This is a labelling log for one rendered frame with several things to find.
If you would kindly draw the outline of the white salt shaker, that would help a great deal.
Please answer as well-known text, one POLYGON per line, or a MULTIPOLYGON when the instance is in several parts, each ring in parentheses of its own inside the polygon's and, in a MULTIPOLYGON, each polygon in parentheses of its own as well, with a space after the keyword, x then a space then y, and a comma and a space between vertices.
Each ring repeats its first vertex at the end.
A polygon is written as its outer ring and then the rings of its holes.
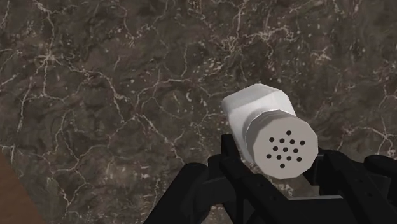
POLYGON ((282 90, 257 83, 226 96, 221 107, 242 156, 264 174, 296 178, 314 163, 317 135, 282 90))

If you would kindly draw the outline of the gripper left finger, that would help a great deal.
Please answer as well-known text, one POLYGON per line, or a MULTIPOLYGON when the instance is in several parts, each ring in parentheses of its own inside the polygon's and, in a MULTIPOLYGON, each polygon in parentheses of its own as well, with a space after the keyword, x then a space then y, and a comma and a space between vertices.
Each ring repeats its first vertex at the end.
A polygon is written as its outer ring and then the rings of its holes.
POLYGON ((183 166, 144 224, 202 224, 212 206, 223 205, 233 224, 290 224, 288 199, 241 160, 230 134, 206 165, 183 166))

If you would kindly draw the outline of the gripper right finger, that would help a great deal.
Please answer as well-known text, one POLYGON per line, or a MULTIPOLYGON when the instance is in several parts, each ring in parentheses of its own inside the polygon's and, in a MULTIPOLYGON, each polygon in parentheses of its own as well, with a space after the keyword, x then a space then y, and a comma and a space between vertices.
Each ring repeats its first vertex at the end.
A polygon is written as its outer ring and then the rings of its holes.
POLYGON ((321 195, 340 195, 358 224, 397 224, 397 161, 371 155, 362 163, 319 150, 305 178, 321 195))

